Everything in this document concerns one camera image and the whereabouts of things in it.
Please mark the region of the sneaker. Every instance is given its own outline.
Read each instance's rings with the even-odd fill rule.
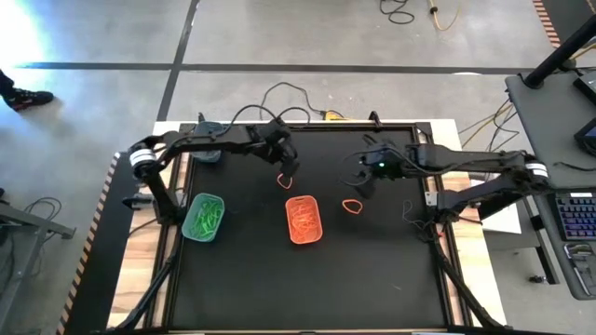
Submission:
[[[15,95],[11,98],[4,97],[8,107],[15,111],[22,111],[31,106],[41,106],[53,101],[54,95],[46,91],[32,92],[26,89],[15,88]]]

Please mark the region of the red rubber band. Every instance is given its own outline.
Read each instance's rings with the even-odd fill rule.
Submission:
[[[290,190],[290,188],[291,188],[291,183],[293,182],[293,178],[292,178],[292,177],[290,177],[290,183],[289,183],[289,184],[286,186],[286,185],[284,185],[284,184],[281,182],[281,177],[283,177],[283,173],[279,173],[279,176],[278,176],[278,184],[279,184],[279,186],[283,187],[283,188],[284,188],[284,189],[286,189],[286,190]]]
[[[359,208],[355,210],[355,209],[349,208],[349,207],[347,206],[347,204],[357,204],[357,205],[359,205]],[[342,206],[344,207],[344,209],[345,209],[345,210],[346,210],[348,213],[352,213],[352,214],[355,214],[355,215],[358,215],[358,214],[360,214],[360,212],[361,212],[361,211],[362,211],[362,209],[364,208],[364,206],[362,205],[362,203],[361,203],[361,202],[359,202],[359,201],[358,201],[358,200],[356,200],[356,199],[346,199],[346,200],[342,201]]]

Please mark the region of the black tabletop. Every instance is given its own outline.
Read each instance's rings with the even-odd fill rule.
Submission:
[[[223,154],[216,166],[193,164],[192,193],[225,202],[211,243],[183,241],[173,328],[366,329],[445,325],[442,291],[428,245],[402,219],[424,216],[418,180],[381,181],[359,215],[341,206],[356,192],[338,181],[356,171],[365,131],[294,131],[301,166],[293,186],[276,183],[278,167],[257,157]],[[410,143],[411,131],[373,134]],[[318,201],[320,241],[289,239],[285,203],[297,195]]]

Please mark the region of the wooden board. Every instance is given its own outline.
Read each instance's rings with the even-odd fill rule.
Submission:
[[[362,123],[369,121],[354,120],[341,122]],[[461,150],[461,144],[457,135],[457,128],[454,120],[384,120],[383,122],[387,124],[430,122],[435,143],[445,145],[452,150]],[[178,130],[181,123],[182,122],[157,122],[154,127],[154,134],[162,134],[169,130]],[[186,173],[185,163],[187,162],[187,159],[188,155],[186,154],[183,158],[183,163],[181,164],[181,171],[179,172],[180,178],[178,179],[179,184],[177,187],[183,187],[184,176]],[[162,178],[166,184],[169,182],[170,174],[171,167],[162,172]],[[467,173],[448,173],[442,177],[442,181],[444,188],[447,190],[457,191],[469,187],[469,177]],[[135,213],[131,229],[154,217],[153,210],[143,210]],[[478,211],[475,209],[466,209],[462,213],[462,217],[472,220],[479,219]],[[454,223],[454,235],[466,284],[488,313],[496,321],[505,325],[505,314],[501,305],[496,281],[494,280],[493,267],[489,258],[486,242],[484,241],[481,225],[468,221],[459,221]],[[117,324],[127,316],[129,311],[139,301],[144,291],[149,287],[158,239],[159,226],[157,224],[143,228],[129,239],[122,269],[120,271],[108,327],[117,326]],[[443,245],[445,253],[449,256],[444,239],[441,240],[441,244]],[[161,323],[166,286],[167,283],[162,286],[157,297],[156,314],[154,317],[155,326],[158,326]],[[459,309],[457,291],[449,280],[448,288],[455,321],[457,324],[462,324],[462,313]],[[475,324],[478,326],[480,325],[477,320],[475,320]]]

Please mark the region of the person's leg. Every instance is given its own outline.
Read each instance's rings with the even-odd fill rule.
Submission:
[[[54,95],[50,92],[32,92],[26,89],[14,88],[14,84],[0,70],[0,96],[2,96],[8,107],[15,111],[22,111],[31,106],[41,106],[54,100]]]

